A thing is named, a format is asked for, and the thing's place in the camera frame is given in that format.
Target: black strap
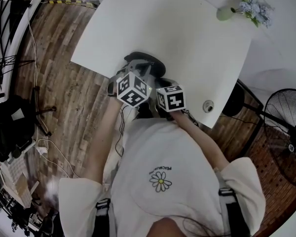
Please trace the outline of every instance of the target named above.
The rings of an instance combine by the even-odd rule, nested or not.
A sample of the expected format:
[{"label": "black strap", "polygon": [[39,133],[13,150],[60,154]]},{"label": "black strap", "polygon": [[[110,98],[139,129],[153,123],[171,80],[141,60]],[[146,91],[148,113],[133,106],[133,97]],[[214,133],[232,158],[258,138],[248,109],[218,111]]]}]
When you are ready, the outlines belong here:
[{"label": "black strap", "polygon": [[233,195],[236,199],[236,202],[226,204],[231,237],[251,237],[250,230],[245,219],[243,218],[238,199],[234,192]]},{"label": "black strap", "polygon": [[105,198],[97,203],[97,214],[95,217],[92,237],[110,237],[110,217],[109,208],[111,200]]}]

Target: backpack strap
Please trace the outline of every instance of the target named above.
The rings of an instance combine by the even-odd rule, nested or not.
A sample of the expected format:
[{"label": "backpack strap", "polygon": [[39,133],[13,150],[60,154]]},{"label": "backpack strap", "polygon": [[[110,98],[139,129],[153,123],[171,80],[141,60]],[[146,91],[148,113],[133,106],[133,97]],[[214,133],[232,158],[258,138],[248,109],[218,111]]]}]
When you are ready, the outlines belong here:
[{"label": "backpack strap", "polygon": [[92,237],[116,237],[115,217],[111,199],[102,199],[97,203],[96,209],[97,214]]},{"label": "backpack strap", "polygon": [[250,237],[250,230],[245,222],[235,191],[228,187],[221,173],[214,170],[219,181],[219,198],[222,209],[224,231],[230,229],[231,237]]}]

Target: hand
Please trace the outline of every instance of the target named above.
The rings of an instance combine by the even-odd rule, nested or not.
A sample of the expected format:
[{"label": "hand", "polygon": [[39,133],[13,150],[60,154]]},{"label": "hand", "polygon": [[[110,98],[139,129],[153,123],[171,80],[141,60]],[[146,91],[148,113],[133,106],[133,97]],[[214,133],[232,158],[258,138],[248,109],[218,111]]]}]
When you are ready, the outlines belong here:
[{"label": "hand", "polygon": [[181,128],[184,125],[184,123],[189,121],[188,117],[184,115],[182,111],[170,112],[169,114],[174,118],[174,120],[178,123],[178,125]]}]

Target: person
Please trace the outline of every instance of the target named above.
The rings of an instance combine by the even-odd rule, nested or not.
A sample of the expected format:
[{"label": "person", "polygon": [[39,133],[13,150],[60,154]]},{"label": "person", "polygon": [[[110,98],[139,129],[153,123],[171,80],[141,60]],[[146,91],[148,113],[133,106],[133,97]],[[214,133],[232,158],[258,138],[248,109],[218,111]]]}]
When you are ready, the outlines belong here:
[{"label": "person", "polygon": [[[66,237],[101,236],[96,234],[101,229],[94,229],[95,207],[103,198],[103,171],[121,106],[110,98],[83,178],[60,180],[59,209]],[[214,169],[236,192],[254,235],[264,216],[265,198],[252,161],[239,158],[229,163],[217,144],[186,115],[170,114],[173,122],[139,118],[125,131],[124,155],[111,186],[116,235],[227,236]]]}]

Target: white cable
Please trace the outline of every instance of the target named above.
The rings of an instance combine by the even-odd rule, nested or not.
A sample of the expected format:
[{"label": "white cable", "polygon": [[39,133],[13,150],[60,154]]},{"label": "white cable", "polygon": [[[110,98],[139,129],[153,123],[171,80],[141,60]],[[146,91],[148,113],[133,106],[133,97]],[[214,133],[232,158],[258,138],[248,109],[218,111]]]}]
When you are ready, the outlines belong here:
[{"label": "white cable", "polygon": [[53,161],[47,159],[45,156],[40,155],[40,157],[43,157],[46,161],[51,162],[52,164],[55,164],[58,167],[60,167],[65,172],[65,174],[70,178],[70,176],[68,175],[68,173],[61,166],[59,166],[58,164],[54,163]]},{"label": "white cable", "polygon": [[[34,63],[35,63],[35,70],[34,70],[34,87],[37,87],[38,70],[37,70],[36,42],[35,42],[35,38],[34,38],[34,34],[33,34],[33,31],[32,31],[32,28],[31,28],[31,26],[30,26],[29,10],[28,10],[28,22],[29,22],[29,30],[30,30],[30,33],[31,33],[31,35],[32,35],[32,44],[33,44],[33,47],[34,47]],[[37,92],[36,92],[36,91],[35,91],[35,103],[36,103],[36,109],[38,110]],[[42,118],[40,117],[40,115],[38,115],[38,116],[39,116],[39,119],[41,120],[41,122],[44,124],[44,126],[45,126],[45,128],[46,128],[46,131],[47,131],[47,133],[48,133],[49,131],[48,131],[48,128],[47,128],[46,124],[44,123],[44,121],[42,120]],[[61,155],[64,157],[64,159],[68,162],[68,164],[69,164],[69,166],[70,166],[70,168],[71,168],[73,174],[74,174],[77,178],[80,178],[80,177],[78,177],[78,176],[76,175],[76,173],[74,172],[74,170],[73,170],[73,168],[72,168],[70,162],[66,159],[66,157],[64,156],[64,154],[59,150],[59,148],[55,145],[54,142],[52,142],[51,140],[48,140],[48,137],[47,137],[46,139],[38,139],[38,126],[37,126],[37,136],[36,136],[36,146],[35,146],[36,150],[37,150],[37,148],[38,148],[38,143],[39,143],[39,141],[41,141],[41,140],[46,141],[46,143],[47,143],[47,150],[48,150],[48,148],[49,148],[49,146],[48,146],[48,141],[51,142],[51,143],[57,148],[57,150],[61,153]],[[69,177],[68,173],[67,173],[67,172],[66,172],[61,166],[59,166],[58,164],[54,163],[53,161],[47,159],[47,158],[46,158],[45,156],[43,156],[43,155],[40,155],[40,156],[43,157],[43,158],[44,158],[45,160],[47,160],[48,162],[51,162],[52,164],[55,164],[55,165],[57,165],[58,167],[60,167],[60,168],[65,172],[65,174]]]},{"label": "white cable", "polygon": [[80,178],[80,177],[78,177],[78,176],[76,175],[76,173],[74,172],[74,170],[73,170],[73,168],[72,168],[70,162],[67,160],[67,158],[66,158],[66,157],[64,156],[64,154],[60,151],[60,149],[55,145],[54,142],[52,142],[51,140],[48,140],[48,139],[39,139],[38,142],[37,142],[37,144],[38,144],[41,140],[46,141],[47,144],[48,144],[48,142],[51,142],[51,143],[55,146],[55,148],[61,153],[61,155],[63,156],[63,158],[68,162],[68,164],[69,164],[69,166],[70,166],[70,168],[71,168],[73,174],[74,174],[77,178]]}]

